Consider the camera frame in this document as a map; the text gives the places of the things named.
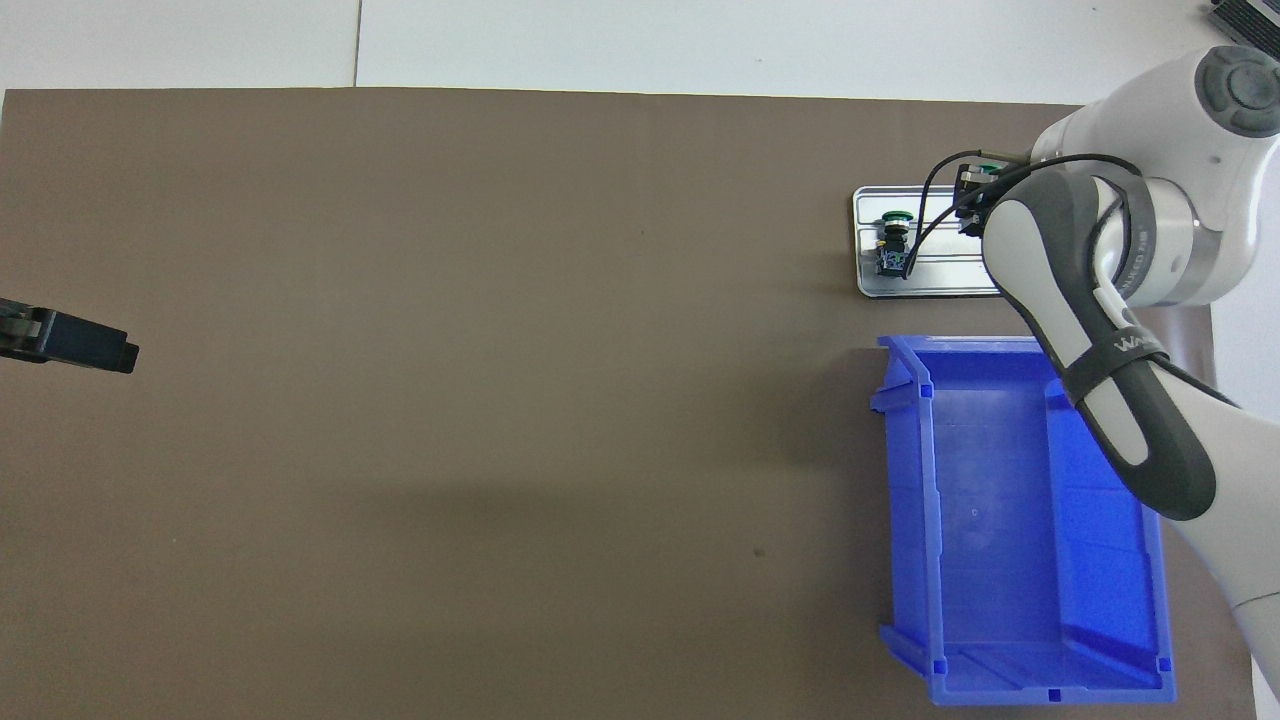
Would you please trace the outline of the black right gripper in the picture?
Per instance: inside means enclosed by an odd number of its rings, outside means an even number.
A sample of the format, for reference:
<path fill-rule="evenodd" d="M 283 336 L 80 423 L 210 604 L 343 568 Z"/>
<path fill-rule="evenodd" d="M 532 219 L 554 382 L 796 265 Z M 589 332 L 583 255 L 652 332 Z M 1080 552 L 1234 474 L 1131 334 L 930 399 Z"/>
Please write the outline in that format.
<path fill-rule="evenodd" d="M 1001 174 L 1001 165 L 960 165 L 955 177 L 955 217 L 959 233 L 980 236 L 989 201 L 986 193 Z"/>

